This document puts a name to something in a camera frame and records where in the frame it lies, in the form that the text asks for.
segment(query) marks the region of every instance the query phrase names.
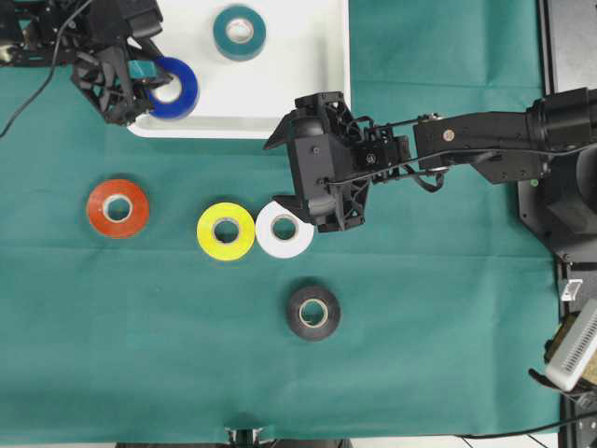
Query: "robotic arm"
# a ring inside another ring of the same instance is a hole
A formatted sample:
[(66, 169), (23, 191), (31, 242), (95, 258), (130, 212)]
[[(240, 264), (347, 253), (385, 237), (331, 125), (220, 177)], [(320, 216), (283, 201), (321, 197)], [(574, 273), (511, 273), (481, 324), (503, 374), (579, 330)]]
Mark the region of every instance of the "robotic arm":
[(151, 41), (161, 32), (160, 8), (156, 0), (85, 4), (0, 0), (0, 67), (71, 64), (71, 80), (104, 120), (128, 125), (153, 108), (146, 88), (172, 80), (152, 63), (161, 56)]
[[(363, 224), (372, 184), (412, 178), (435, 192), (457, 164), (472, 165), (493, 184), (539, 180), (550, 176), (556, 158), (597, 141), (597, 91), (587, 89), (537, 100), (526, 113), (449, 119), (434, 114), (385, 125), (369, 117), (355, 119), (340, 92), (298, 98), (295, 104), (265, 146), (286, 144), (296, 191), (274, 200), (319, 231)], [(410, 156), (408, 137), (394, 134), (396, 127), (409, 124), (414, 124), (416, 158)], [(411, 166), (415, 162), (418, 171)]]

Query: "red tape roll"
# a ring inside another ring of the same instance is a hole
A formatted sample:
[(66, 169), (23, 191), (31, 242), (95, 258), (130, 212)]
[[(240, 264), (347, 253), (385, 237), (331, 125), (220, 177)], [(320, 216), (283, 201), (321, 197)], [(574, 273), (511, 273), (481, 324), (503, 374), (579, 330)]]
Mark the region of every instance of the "red tape roll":
[[(109, 205), (117, 200), (128, 203), (129, 213), (122, 219), (108, 214)], [(125, 179), (107, 180), (98, 185), (87, 200), (87, 216), (91, 226), (109, 238), (131, 238), (146, 226), (149, 202), (138, 185)]]

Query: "blue tape roll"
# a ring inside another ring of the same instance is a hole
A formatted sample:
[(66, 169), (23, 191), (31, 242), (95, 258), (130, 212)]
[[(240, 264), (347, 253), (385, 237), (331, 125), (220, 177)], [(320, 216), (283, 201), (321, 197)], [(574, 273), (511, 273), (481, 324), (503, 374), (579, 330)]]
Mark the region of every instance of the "blue tape roll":
[(199, 101), (199, 82), (193, 70), (175, 58), (158, 58), (154, 63), (166, 72), (180, 79), (182, 91), (180, 96), (170, 103), (163, 103), (147, 90), (147, 96), (153, 103), (154, 109), (150, 112), (157, 119), (183, 119), (190, 114)]
[[(235, 20), (248, 21), (253, 27), (253, 33), (246, 42), (234, 42), (226, 32), (229, 24)], [(261, 16), (250, 7), (240, 5), (224, 9), (215, 18), (214, 40), (217, 49), (233, 61), (248, 61), (255, 58), (263, 49), (266, 28)]]

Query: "yellow tape roll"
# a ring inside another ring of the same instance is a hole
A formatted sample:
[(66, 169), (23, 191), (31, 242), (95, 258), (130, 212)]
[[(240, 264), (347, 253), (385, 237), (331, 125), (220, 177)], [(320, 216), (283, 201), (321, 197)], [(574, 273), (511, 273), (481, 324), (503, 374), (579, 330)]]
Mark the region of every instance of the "yellow tape roll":
[[(232, 222), (239, 234), (231, 243), (215, 237), (215, 226), (222, 221)], [(241, 259), (255, 241), (255, 221), (236, 203), (216, 203), (203, 212), (197, 223), (197, 241), (207, 255), (221, 261)]]

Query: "white tape roll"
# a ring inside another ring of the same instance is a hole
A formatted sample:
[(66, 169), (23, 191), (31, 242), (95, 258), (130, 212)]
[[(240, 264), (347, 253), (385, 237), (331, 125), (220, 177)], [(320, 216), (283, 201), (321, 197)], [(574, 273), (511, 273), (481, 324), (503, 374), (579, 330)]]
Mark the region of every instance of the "white tape roll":
[[(273, 231), (273, 226), (280, 219), (288, 219), (295, 226), (295, 234), (287, 240), (278, 238)], [(315, 233), (314, 226), (302, 222), (276, 201), (263, 207), (257, 216), (255, 227), (259, 245), (277, 259), (292, 259), (304, 252)]]

